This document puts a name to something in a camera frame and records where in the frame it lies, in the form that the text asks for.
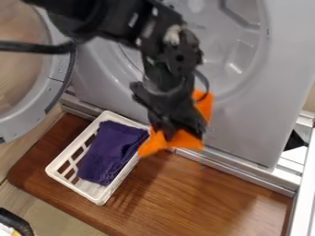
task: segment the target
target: washing machine door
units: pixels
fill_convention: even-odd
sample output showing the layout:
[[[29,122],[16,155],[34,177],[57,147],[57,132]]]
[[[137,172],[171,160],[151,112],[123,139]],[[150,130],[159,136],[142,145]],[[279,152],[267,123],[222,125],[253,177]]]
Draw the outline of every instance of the washing machine door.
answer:
[[[216,95],[206,145],[274,166],[313,82],[315,1],[168,1],[200,38]],[[79,99],[145,122],[128,89],[142,73],[139,52],[96,39],[80,49],[73,82]]]
[[[54,44],[66,38],[43,11],[1,0],[0,40]],[[74,56],[0,53],[0,62],[0,143],[5,143],[46,117],[69,81]]]

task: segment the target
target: purple towel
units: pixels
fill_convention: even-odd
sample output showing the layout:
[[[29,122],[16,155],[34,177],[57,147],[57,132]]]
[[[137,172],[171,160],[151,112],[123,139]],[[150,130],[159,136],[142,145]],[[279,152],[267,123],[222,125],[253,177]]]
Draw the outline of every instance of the purple towel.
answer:
[[[112,121],[101,123],[77,176],[104,186],[110,184],[147,138],[148,132],[143,129]]]

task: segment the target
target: floor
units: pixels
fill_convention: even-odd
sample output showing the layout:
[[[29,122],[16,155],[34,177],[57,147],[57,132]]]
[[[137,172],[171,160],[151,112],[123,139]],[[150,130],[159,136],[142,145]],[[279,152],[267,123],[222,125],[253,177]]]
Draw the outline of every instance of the floor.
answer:
[[[104,236],[82,221],[41,200],[36,200],[24,215],[39,236]]]
[[[8,182],[0,186],[0,207],[27,220],[38,236],[106,236]]]

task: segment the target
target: wooden board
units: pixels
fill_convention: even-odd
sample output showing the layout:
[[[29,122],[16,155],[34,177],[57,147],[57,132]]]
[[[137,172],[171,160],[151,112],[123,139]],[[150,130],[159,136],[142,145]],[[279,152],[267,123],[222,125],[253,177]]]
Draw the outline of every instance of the wooden board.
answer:
[[[64,116],[8,180],[109,235],[285,235],[290,198],[168,152],[140,160],[106,206],[94,205],[44,171],[88,124]]]
[[[57,104],[46,119],[24,136],[7,144],[0,145],[0,183],[17,161],[43,136],[49,128],[63,115],[60,104]]]

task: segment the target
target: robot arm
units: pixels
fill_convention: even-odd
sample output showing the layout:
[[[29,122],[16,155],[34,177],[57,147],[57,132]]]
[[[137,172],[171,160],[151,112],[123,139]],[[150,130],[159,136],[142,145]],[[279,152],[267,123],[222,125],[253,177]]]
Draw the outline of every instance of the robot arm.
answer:
[[[142,54],[145,74],[144,81],[132,83],[130,89],[134,100],[148,109],[152,126],[167,140],[180,129],[202,138],[206,121],[194,108],[193,88],[194,70],[203,61],[203,53],[173,6],[159,0],[22,1],[45,8],[71,41],[60,45],[0,41],[0,51],[69,53],[94,37],[135,48]],[[202,82],[208,90],[207,79]]]

